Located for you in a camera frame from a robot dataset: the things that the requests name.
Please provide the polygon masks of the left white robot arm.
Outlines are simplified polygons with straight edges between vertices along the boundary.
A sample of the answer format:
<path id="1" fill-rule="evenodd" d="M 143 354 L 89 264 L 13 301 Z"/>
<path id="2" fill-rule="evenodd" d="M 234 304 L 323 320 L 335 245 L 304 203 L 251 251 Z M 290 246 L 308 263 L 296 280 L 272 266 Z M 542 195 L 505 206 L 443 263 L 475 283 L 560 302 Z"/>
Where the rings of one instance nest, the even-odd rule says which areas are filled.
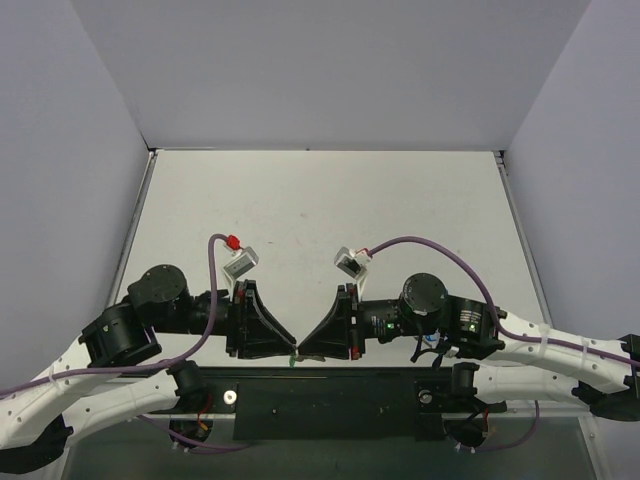
<path id="1" fill-rule="evenodd" d="M 194 297 L 179 268 L 151 268 L 41 374 L 2 391 L 2 472 L 39 470 L 81 438 L 139 415 L 204 411 L 213 394 L 191 357 L 210 336 L 224 337 L 239 359 L 296 347 L 254 284 Z"/>

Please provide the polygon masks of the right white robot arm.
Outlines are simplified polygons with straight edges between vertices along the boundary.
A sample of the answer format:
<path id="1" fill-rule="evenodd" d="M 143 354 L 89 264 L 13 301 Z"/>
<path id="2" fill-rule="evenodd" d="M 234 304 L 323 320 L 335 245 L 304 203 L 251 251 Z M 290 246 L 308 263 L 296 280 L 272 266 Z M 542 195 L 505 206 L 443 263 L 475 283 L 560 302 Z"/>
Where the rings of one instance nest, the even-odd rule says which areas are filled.
<path id="1" fill-rule="evenodd" d="M 479 400 L 576 403 L 592 415 L 620 422 L 639 419 L 639 338 L 599 340 L 537 324 L 448 293 L 434 275 L 417 273 L 399 296 L 364 300 L 357 286 L 339 287 L 323 320 L 301 342 L 302 357 L 357 360 L 366 342 L 437 336 L 424 354 L 471 361 L 447 383 L 449 402 L 468 409 Z"/>

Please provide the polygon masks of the silver key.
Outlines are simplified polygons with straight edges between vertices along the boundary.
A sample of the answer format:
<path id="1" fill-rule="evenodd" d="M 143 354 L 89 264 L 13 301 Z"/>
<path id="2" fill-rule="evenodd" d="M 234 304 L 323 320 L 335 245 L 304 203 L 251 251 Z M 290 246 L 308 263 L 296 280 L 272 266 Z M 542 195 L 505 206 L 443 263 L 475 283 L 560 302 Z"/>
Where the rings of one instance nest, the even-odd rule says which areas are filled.
<path id="1" fill-rule="evenodd" d="M 295 362 L 304 362 L 304 361 L 316 361 L 316 362 L 326 362 L 325 357 L 319 355 L 300 355 L 298 354 L 295 357 Z"/>

